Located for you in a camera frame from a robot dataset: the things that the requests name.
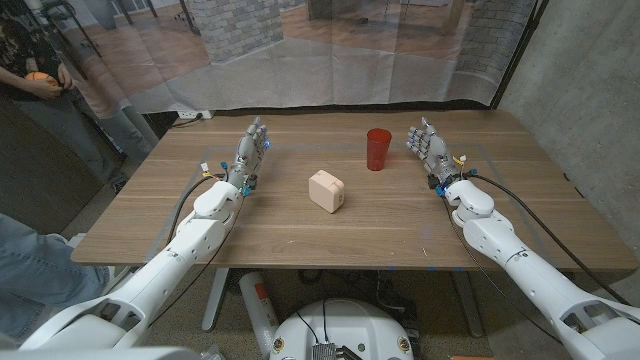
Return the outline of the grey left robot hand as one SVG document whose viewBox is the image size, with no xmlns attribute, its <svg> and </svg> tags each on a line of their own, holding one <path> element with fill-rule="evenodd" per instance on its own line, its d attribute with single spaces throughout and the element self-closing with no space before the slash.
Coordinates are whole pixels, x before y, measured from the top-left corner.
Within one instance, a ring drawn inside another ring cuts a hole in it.
<svg viewBox="0 0 640 360">
<path fill-rule="evenodd" d="M 254 190 L 263 157 L 270 147 L 267 127 L 257 116 L 239 140 L 236 154 L 228 170 L 227 182 L 236 188 Z"/>
</svg>

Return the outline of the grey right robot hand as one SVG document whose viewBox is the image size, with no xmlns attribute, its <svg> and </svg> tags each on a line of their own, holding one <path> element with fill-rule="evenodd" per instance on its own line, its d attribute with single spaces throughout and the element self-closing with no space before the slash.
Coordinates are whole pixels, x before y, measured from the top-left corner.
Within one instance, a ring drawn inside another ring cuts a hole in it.
<svg viewBox="0 0 640 360">
<path fill-rule="evenodd" d="M 445 189 L 461 179 L 458 162 L 426 117 L 421 118 L 421 128 L 409 128 L 406 146 L 423 163 L 431 189 Z"/>
</svg>

